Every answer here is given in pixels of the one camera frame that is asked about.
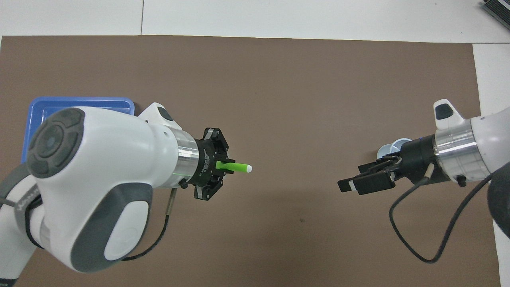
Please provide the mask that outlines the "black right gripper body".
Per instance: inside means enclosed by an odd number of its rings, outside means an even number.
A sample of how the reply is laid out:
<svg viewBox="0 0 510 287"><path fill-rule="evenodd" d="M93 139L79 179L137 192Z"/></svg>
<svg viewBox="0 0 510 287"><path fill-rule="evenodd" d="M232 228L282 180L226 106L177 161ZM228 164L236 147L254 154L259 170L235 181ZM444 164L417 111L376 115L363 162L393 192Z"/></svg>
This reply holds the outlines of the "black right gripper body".
<svg viewBox="0 0 510 287"><path fill-rule="evenodd" d="M435 169L427 184L450 181L450 177L439 165L434 134L404 143L400 149L400 158L399 178L408 178L416 184L425 175L428 165L432 163Z"/></svg>

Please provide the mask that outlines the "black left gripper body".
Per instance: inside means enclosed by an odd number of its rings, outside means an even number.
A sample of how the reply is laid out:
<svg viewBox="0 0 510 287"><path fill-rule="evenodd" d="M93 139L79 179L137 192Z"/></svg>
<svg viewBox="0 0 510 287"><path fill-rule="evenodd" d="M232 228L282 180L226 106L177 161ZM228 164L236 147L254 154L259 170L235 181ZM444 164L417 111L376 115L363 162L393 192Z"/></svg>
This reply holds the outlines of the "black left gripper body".
<svg viewBox="0 0 510 287"><path fill-rule="evenodd" d="M194 176L204 173L206 171L211 171L216 169L216 161L208 155L206 151L206 146L202 140L195 139L197 149L199 152L199 159L195 173L193 174L193 185L194 185Z"/></svg>

